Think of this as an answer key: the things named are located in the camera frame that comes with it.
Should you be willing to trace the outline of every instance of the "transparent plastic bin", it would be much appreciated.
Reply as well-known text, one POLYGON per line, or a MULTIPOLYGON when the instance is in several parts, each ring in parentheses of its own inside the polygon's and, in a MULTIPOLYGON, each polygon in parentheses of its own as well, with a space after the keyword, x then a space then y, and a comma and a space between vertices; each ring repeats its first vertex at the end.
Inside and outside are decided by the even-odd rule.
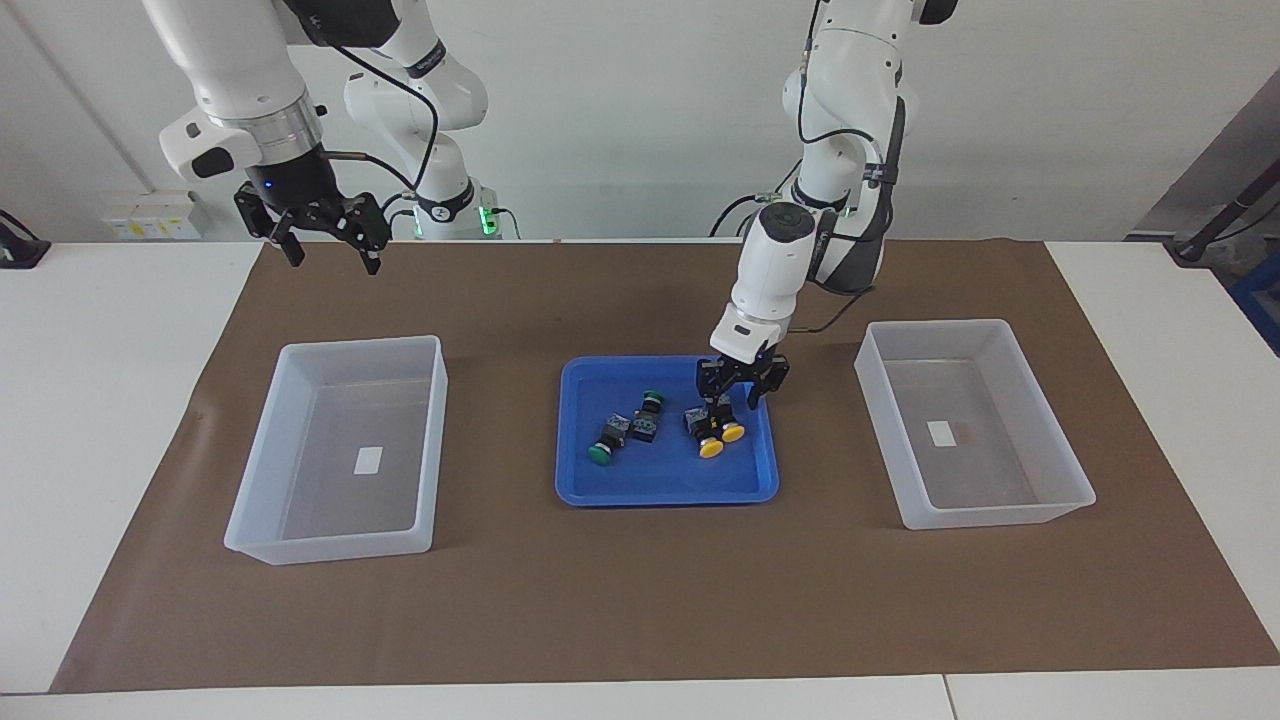
POLYGON ((430 548, 447 389, 434 336, 284 347, 225 546, 271 565, 430 548))
POLYGON ((872 323, 854 366, 908 528, 1044 523, 1096 500, 1009 323, 872 323))

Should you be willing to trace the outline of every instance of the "black cable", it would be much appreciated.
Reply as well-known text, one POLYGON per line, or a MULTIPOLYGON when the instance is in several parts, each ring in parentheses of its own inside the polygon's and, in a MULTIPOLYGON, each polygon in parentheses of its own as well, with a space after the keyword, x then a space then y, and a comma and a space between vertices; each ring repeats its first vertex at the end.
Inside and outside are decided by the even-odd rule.
POLYGON ((31 232, 31 228, 28 228, 27 225, 22 224, 22 220, 19 220, 18 218, 14 218, 13 215, 10 215, 8 210, 0 209, 0 218, 4 218, 5 220, 9 222, 10 225, 13 225, 13 227, 20 229, 22 232, 27 233, 27 237, 29 237, 31 240, 35 240, 36 242, 40 242, 40 238, 36 237, 36 233, 31 232))
POLYGON ((773 188, 774 193, 782 192, 782 186, 787 184, 787 181, 791 179, 791 176, 796 174, 796 170, 800 169, 800 163, 804 163, 804 158, 796 160, 796 164, 791 167, 791 172, 787 173, 785 178, 782 178, 782 182, 778 183, 778 187, 773 188))
POLYGON ((870 142, 872 146, 876 145, 876 138, 858 128, 841 128, 833 129, 831 132, 824 132, 818 137, 805 137, 804 136, 804 97, 809 88, 809 54, 813 51, 813 36, 818 27, 818 13, 822 9, 822 4, 828 0, 814 0, 813 15, 809 17, 809 35, 804 41, 804 67, 800 68, 800 106, 796 110, 796 133, 800 136, 800 142, 805 145, 813 145, 814 142, 822 142, 823 140, 836 137, 838 135, 855 135, 870 142))
POLYGON ((393 86, 403 90, 404 92, 408 92, 413 97, 417 97, 424 105, 426 105, 426 109, 431 111, 431 137, 426 141, 426 152, 422 154, 422 165, 417 169, 417 179, 413 181, 413 184, 408 186, 410 190, 416 192, 417 186, 422 184, 422 178, 426 177, 426 165, 428 163, 431 161, 431 151, 435 150, 435 136, 440 131, 440 113, 435 109, 435 105, 426 99, 425 95, 404 85, 403 82, 393 78, 392 76, 384 73, 383 70, 375 68, 374 65, 366 63, 364 59, 357 56, 351 50, 347 50, 340 45, 334 45, 333 49, 337 50, 343 58, 351 60, 352 63, 356 63, 361 68, 365 68, 366 70, 374 73, 375 76, 383 78, 384 81, 392 83, 393 86))
POLYGON ((355 163, 372 163, 379 168, 387 170, 388 173, 396 176, 396 179, 401 181, 401 184, 403 184, 406 188, 413 190, 413 186, 410 184, 408 178, 404 176, 404 173, 397 170, 394 167, 392 167, 390 163, 383 160, 381 158, 378 158, 376 155, 370 155, 369 152, 353 152, 347 150, 325 150, 324 152, 320 154, 320 156, 324 158, 325 160, 351 160, 355 163))
POLYGON ((1262 220, 1266 220, 1267 218, 1270 218, 1271 213, 1276 211, 1276 208, 1280 208, 1280 200, 1276 200, 1276 204, 1272 205, 1270 210, 1267 210, 1266 213, 1262 213, 1261 215, 1258 215, 1257 219, 1254 219, 1252 223, 1244 225, 1243 228, 1240 228, 1240 229, 1238 229, 1238 231, 1235 231, 1235 232, 1233 232, 1230 234, 1224 234, 1222 237, 1215 237, 1212 240, 1212 242, 1219 242, 1221 240, 1231 240, 1233 237, 1235 237, 1235 236, 1238 236, 1238 234, 1240 234, 1243 232, 1247 232, 1247 231, 1251 231, 1251 229, 1256 228, 1262 220))
POLYGON ((712 232, 708 233, 707 237, 716 237, 716 233, 719 232, 721 223, 724 222, 724 218, 727 218, 728 214, 732 213, 733 210, 736 210, 740 205, 744 205, 744 204, 750 202, 753 200, 755 200, 754 195, 744 195, 742 197, 739 197, 737 200, 730 202, 728 208, 724 208, 724 211, 721 213, 721 217, 716 218, 716 224, 712 225, 712 232))
POLYGON ((402 217, 415 218, 413 222, 417 222, 417 219, 416 219, 416 217, 415 217, 415 214, 413 214, 412 210, 398 210, 394 215, 390 217, 390 219, 387 220, 387 225, 394 228, 396 227, 396 219, 397 218, 402 218, 402 217))
POLYGON ((524 237, 520 236, 520 220, 516 218, 515 213, 512 213, 507 208, 494 208, 493 209, 493 214, 494 215, 502 215, 502 214, 511 215, 511 224, 512 224, 512 227, 516 228, 516 240, 525 240, 524 237))
POLYGON ((383 214, 385 215, 387 210, 390 209, 390 206, 394 205, 397 200, 404 200, 404 199, 406 197, 404 197, 404 195, 402 192, 397 192, 396 195, 393 195, 393 196, 388 197, 387 200, 384 200, 383 205, 381 205, 383 214))
POLYGON ((835 316, 832 316, 824 324, 822 324, 822 325, 819 325, 817 328, 791 328, 791 329, 787 331, 787 334, 818 334, 818 333, 826 331, 831 325, 835 325, 836 320, 840 320, 845 315, 845 313, 847 313, 849 309, 854 306, 854 302, 858 302, 859 300, 867 297, 867 295, 870 293, 870 291, 873 291, 873 290, 876 290, 876 286, 868 287, 867 290, 858 291, 858 293, 854 295, 852 297, 850 297, 849 302, 845 302, 845 306, 841 307, 835 314, 835 316))

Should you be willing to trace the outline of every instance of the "table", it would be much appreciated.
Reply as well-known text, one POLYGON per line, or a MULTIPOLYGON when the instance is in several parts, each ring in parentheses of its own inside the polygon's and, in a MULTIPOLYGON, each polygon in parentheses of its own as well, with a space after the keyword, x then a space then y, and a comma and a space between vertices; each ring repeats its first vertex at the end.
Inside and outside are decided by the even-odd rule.
MULTIPOLYGON (((64 245, 0 277, 0 689, 47 688, 186 409, 257 243, 64 245), (157 333, 156 328, 165 328, 157 333), (122 407, 129 407, 129 423, 122 407)), ((1272 638, 1280 360, 1217 282, 1135 243, 1053 259, 1272 638)), ((1280 669, 9 697, 5 717, 1270 717, 1280 669)))

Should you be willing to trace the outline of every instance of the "blue crate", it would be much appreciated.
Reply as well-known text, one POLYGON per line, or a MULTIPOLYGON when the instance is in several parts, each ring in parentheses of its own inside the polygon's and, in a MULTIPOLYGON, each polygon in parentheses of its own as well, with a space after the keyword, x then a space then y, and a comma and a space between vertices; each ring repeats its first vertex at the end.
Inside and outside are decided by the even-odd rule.
POLYGON ((746 407, 748 389, 730 392, 733 414, 746 437, 730 443, 717 457, 698 456, 685 432, 684 411, 703 404, 695 383, 696 356, 579 357, 561 377, 559 438, 556 452, 556 492, 579 507, 636 507, 673 505, 754 505, 778 492, 778 464, 773 451, 769 411, 762 400, 746 407), (653 443, 628 438, 599 466, 588 457, 600 428, 617 413, 631 418, 646 389, 666 397, 653 443))
POLYGON ((1272 352, 1280 355, 1280 318, 1268 311, 1268 307, 1276 307, 1276 302, 1267 297, 1276 283, 1280 283, 1280 252, 1271 254, 1228 292, 1272 352))

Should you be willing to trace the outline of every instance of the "robotic arm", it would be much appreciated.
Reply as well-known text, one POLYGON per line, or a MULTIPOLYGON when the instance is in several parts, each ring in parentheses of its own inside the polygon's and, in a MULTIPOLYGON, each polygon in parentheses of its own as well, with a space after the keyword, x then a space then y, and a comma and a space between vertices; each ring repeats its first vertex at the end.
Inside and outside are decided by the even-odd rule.
POLYGON ((435 138, 424 179, 406 188, 433 222, 456 223, 476 204, 475 192, 461 199, 471 181, 457 145, 435 137, 435 131, 477 124, 488 96, 479 78, 445 50, 422 0, 143 0, 143 5, 196 95, 196 108, 160 133, 165 158, 188 182, 246 172, 237 209, 250 234, 278 246, 292 265, 303 259, 292 231, 312 229, 355 247, 375 274, 390 228, 371 193, 347 197, 338 190, 330 161, 342 158, 321 143, 319 117, 325 110, 312 105, 289 60, 291 41, 371 47, 399 63, 402 82, 431 101, 439 123, 424 117, 430 110, 415 108, 408 94, 362 73, 347 90, 348 105, 358 109, 353 115, 383 131, 412 174, 435 138), (394 99, 392 90, 398 94, 394 99), (413 192, 419 188, 421 195, 413 192), (448 217, 438 206, 451 209, 448 217))
POLYGON ((897 161, 914 104, 902 83, 900 38, 913 20, 941 23, 955 5, 818 0, 804 60, 783 88, 804 142, 800 172, 791 200, 765 206, 749 225, 737 282, 710 338, 721 356, 699 363, 704 398, 749 382, 754 406, 778 389, 790 365, 777 346, 806 281, 837 295, 870 290, 893 219, 897 161))

